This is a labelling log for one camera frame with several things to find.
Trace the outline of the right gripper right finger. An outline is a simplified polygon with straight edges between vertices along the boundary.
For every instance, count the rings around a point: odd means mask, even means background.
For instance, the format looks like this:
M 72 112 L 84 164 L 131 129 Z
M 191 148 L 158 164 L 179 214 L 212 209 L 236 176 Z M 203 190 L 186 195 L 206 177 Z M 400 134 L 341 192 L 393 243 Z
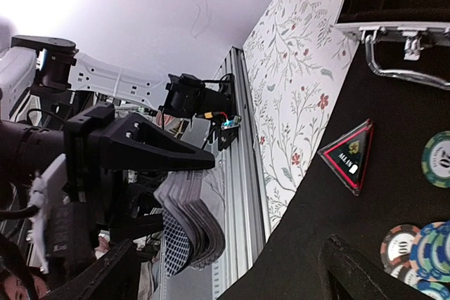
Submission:
M 393 278 L 338 235 L 319 254 L 324 299 L 421 299 L 422 293 Z

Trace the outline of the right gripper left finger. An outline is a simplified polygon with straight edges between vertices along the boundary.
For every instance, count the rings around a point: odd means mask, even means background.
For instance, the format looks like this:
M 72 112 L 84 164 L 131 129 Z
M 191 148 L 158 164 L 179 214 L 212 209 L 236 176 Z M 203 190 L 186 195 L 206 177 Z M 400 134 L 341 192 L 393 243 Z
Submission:
M 141 262 L 131 240 L 114 245 L 104 256 L 45 299 L 136 299 Z

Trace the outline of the chip pile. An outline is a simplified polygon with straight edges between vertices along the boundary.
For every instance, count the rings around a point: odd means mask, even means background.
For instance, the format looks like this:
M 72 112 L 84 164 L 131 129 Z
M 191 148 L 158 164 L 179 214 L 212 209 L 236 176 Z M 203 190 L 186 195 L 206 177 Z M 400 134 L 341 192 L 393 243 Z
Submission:
M 449 298 L 449 222 L 400 224 L 380 245 L 384 271 L 433 299 Z

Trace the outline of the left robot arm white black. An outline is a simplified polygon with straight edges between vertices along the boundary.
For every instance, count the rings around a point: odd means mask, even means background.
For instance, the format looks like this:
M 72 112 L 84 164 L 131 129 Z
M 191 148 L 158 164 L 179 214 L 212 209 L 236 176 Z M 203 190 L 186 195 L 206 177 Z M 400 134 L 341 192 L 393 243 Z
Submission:
M 132 209 L 147 188 L 127 172 L 198 171 L 214 156 L 175 139 L 141 115 L 117 117 L 113 104 L 76 109 L 59 130 L 12 120 L 20 92 L 99 92 L 141 105 L 162 81 L 80 53 L 75 43 L 14 36 L 1 55 L 1 200 L 15 188 L 20 208 L 1 219 L 31 220 L 53 289 L 49 299 L 130 299 L 140 261 L 133 241 L 162 229 L 158 215 Z

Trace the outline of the green twenty chip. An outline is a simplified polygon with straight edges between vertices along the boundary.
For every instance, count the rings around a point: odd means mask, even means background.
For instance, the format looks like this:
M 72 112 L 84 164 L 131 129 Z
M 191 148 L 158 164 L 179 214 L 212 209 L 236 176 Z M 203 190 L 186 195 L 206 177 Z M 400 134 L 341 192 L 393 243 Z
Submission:
M 426 179 L 438 188 L 449 188 L 449 131 L 434 135 L 423 149 L 421 168 Z

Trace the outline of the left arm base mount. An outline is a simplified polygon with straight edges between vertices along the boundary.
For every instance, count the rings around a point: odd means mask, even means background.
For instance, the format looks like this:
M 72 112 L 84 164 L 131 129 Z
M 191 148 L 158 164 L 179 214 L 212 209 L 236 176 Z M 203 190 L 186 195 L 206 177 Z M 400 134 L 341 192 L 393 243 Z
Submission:
M 169 75 L 163 114 L 192 120 L 207 120 L 210 130 L 204 144 L 217 142 L 219 151 L 227 149 L 238 137 L 240 115 L 237 107 L 235 76 L 201 80 L 190 74 Z

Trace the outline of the blue playing card deck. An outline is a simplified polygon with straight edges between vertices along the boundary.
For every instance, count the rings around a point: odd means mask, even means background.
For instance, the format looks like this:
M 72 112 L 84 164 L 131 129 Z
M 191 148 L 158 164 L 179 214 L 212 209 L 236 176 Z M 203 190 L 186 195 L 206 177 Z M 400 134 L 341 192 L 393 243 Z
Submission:
M 169 278 L 188 267 L 202 270 L 220 258 L 226 248 L 226 206 L 219 168 L 170 172 L 154 196 L 162 206 Z

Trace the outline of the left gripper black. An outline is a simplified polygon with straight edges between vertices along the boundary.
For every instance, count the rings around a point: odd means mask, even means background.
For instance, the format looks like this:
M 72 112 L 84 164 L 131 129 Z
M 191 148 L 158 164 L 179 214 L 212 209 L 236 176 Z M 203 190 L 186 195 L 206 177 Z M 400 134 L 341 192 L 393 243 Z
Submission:
M 67 120 L 60 131 L 1 123 L 1 220 L 29 220 L 36 170 L 66 156 L 63 203 L 51 208 L 44 232 L 51 277 L 71 279 L 95 259 L 98 234 L 113 242 L 163 230 L 155 189 L 129 184 L 129 171 L 195 171 L 215 167 L 212 153 L 181 141 L 137 113 L 123 118 L 100 103 Z

